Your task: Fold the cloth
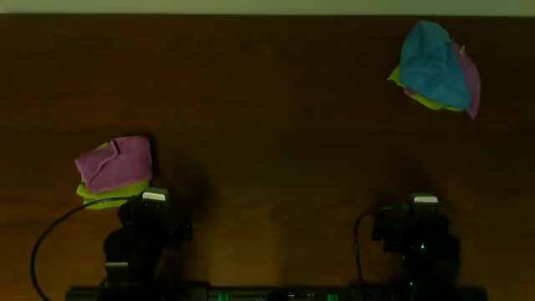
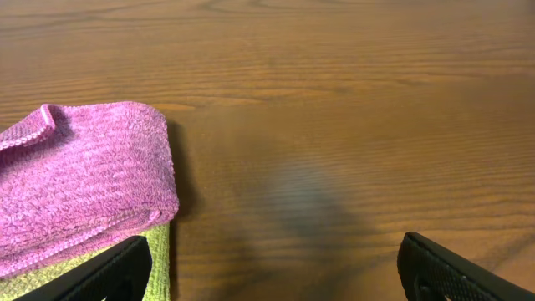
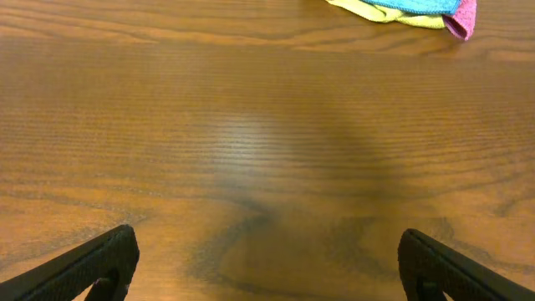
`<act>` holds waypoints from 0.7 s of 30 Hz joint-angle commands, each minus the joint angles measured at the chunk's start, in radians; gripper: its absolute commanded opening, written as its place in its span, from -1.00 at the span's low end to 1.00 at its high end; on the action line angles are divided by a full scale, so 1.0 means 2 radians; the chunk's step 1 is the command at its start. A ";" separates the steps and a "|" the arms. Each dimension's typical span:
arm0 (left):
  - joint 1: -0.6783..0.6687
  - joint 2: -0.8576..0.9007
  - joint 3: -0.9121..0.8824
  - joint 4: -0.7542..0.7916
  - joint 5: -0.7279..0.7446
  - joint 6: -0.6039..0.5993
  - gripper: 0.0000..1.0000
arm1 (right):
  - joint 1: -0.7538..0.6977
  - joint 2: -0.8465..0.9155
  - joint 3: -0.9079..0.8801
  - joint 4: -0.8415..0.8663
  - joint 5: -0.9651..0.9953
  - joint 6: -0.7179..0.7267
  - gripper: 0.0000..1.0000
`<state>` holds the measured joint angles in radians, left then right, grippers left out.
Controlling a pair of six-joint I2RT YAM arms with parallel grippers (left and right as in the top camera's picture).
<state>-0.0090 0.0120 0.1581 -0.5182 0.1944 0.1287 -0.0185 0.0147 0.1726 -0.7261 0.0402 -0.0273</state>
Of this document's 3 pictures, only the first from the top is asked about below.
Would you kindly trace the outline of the blue microfiber cloth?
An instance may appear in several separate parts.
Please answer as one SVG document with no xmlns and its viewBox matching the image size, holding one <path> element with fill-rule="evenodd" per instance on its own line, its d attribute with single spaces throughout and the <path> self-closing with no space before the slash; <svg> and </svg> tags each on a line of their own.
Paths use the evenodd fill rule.
<svg viewBox="0 0 535 301">
<path fill-rule="evenodd" d="M 417 22 L 401 47 L 400 82 L 427 99 L 467 111 L 471 96 L 453 43 L 438 23 Z"/>
</svg>

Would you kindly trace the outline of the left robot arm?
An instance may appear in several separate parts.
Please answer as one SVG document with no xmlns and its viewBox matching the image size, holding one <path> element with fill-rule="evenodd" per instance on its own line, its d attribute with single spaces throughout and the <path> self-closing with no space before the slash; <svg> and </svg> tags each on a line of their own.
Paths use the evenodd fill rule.
<svg viewBox="0 0 535 301">
<path fill-rule="evenodd" d="M 164 250 L 192 238 L 191 214 L 173 201 L 136 196 L 120 206 L 121 228 L 104 240 L 105 280 L 98 300 L 167 300 L 163 284 Z"/>
</svg>

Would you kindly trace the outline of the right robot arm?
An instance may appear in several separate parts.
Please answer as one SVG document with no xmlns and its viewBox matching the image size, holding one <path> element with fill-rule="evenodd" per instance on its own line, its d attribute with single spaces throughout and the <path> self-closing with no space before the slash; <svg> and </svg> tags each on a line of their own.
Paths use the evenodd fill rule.
<svg viewBox="0 0 535 301">
<path fill-rule="evenodd" d="M 393 300 L 458 300 L 461 246 L 437 203 L 379 207 L 372 239 L 401 256 L 402 279 Z"/>
</svg>

